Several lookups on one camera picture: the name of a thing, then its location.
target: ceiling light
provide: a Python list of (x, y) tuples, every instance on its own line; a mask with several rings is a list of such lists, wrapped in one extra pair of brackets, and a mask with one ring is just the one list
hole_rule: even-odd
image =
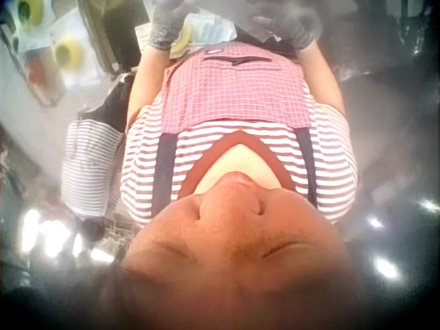
[(61, 221), (46, 221), (41, 225), (40, 231), (45, 235), (46, 254), (54, 258), (61, 252), (64, 243), (70, 236), (70, 231)]
[(373, 227), (375, 229), (382, 229), (384, 227), (382, 222), (380, 222), (379, 219), (377, 219), (376, 217), (370, 218), (368, 220), (368, 223), (370, 224), (371, 227)]
[(93, 249), (90, 256), (92, 259), (102, 261), (103, 263), (112, 263), (113, 260), (115, 260), (114, 256), (111, 256), (110, 254), (98, 249)]
[(74, 241), (74, 256), (78, 256), (81, 251), (83, 250), (83, 240), (81, 239), (80, 235), (76, 235), (75, 241)]
[(21, 236), (21, 251), (30, 252), (34, 247), (39, 233), (40, 216), (40, 212), (35, 209), (31, 209), (26, 213)]
[(378, 272), (386, 278), (395, 280), (399, 277), (397, 267), (385, 259), (377, 258), (375, 260), (375, 266)]
[(420, 205), (430, 212), (440, 211), (440, 207), (431, 201), (422, 201)]

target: apron strap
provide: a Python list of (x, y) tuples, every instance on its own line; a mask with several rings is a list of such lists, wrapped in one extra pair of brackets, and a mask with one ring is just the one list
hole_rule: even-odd
[(318, 198), (316, 196), (316, 167), (310, 130), (308, 128), (295, 129), (295, 135), (296, 141), (300, 145), (302, 158), (304, 159), (305, 163), (305, 169), (307, 170), (307, 181), (309, 182), (309, 194), (307, 196), (307, 200), (311, 205), (318, 209)]
[(174, 162), (177, 150), (177, 134), (163, 133), (157, 146), (156, 165), (153, 178), (151, 216), (155, 217), (171, 203)]
[[(309, 182), (307, 200), (315, 208), (318, 208), (316, 168), (310, 130), (308, 128), (295, 129), (295, 135), (307, 170), (307, 180)], [(157, 146), (153, 198), (151, 200), (151, 216), (153, 218), (171, 203), (176, 150), (177, 134), (163, 133), (159, 138), (159, 145)]]

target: hand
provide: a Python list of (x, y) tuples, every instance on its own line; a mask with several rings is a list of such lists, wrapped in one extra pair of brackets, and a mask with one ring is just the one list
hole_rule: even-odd
[(155, 0), (148, 44), (157, 50), (170, 50), (179, 37), (186, 16), (197, 12), (195, 0)]
[(274, 33), (275, 35), (291, 42), (296, 51), (309, 47), (314, 38), (302, 24), (306, 16), (316, 15), (311, 9), (298, 8), (292, 4), (263, 4), (258, 16), (252, 21)]

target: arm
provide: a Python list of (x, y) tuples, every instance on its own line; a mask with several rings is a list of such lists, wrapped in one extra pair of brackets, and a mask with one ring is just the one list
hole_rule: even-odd
[(341, 91), (318, 44), (313, 42), (304, 50), (300, 50), (298, 60), (304, 70), (305, 81), (315, 100), (331, 105), (344, 115), (344, 101)]
[(301, 15), (319, 21), (311, 10), (299, 10), (291, 3), (265, 4), (261, 16), (254, 16), (254, 23), (290, 41), (304, 70), (305, 81), (318, 102), (335, 107), (344, 114), (344, 102), (338, 84), (329, 65), (310, 31), (301, 23)]
[(151, 105), (162, 89), (169, 57), (169, 50), (158, 50), (148, 45), (145, 47), (131, 88), (127, 118), (129, 127), (136, 120), (139, 110), (145, 105)]
[(173, 41), (179, 36), (186, 15), (196, 11), (193, 0), (156, 0), (148, 45), (131, 88), (127, 127), (136, 120), (139, 110), (151, 105), (161, 91)]

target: pink checkered apron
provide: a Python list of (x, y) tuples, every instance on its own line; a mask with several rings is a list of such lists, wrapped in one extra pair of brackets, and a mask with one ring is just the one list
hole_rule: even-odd
[(171, 202), (178, 134), (202, 122), (225, 119), (275, 122), (295, 129), (308, 172), (309, 201), (317, 205), (309, 135), (313, 105), (298, 65), (243, 43), (213, 45), (171, 67), (162, 93), (153, 217)]

